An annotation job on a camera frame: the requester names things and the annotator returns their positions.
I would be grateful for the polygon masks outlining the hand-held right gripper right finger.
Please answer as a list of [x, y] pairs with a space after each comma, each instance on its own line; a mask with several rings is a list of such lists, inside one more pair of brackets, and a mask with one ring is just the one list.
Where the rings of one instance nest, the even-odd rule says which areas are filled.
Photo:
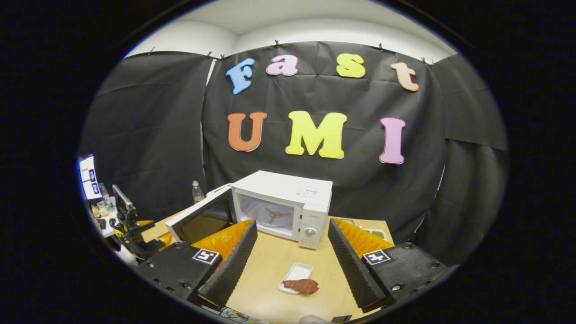
[[379, 308], [393, 309], [409, 303], [446, 281], [452, 268], [431, 256], [412, 242], [383, 247], [376, 237], [376, 245], [364, 246], [351, 234], [374, 238], [350, 223], [331, 219], [328, 238], [356, 302], [363, 311]]

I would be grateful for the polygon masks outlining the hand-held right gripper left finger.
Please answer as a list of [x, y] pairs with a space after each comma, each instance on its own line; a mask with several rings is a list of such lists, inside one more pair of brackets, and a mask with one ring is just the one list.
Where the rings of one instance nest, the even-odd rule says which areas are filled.
[[257, 241], [252, 219], [194, 243], [173, 243], [136, 267], [161, 288], [213, 310], [222, 310]]

